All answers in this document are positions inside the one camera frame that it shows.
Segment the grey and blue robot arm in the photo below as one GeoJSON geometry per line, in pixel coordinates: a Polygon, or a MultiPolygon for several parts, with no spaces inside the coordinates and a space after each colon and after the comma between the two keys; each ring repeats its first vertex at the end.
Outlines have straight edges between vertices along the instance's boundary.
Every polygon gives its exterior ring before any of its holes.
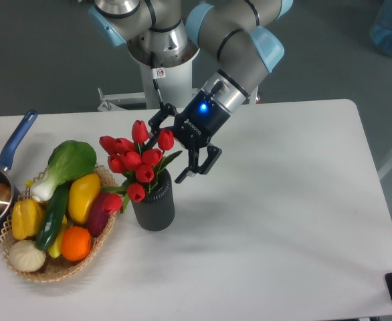
{"type": "Polygon", "coordinates": [[[284,56],[267,25],[291,1],[201,3],[183,17],[180,1],[96,1],[94,25],[112,45],[126,44],[140,64],[150,119],[151,142],[173,117],[172,132],[188,152],[177,177],[208,173],[221,154],[211,138],[284,56]]]}

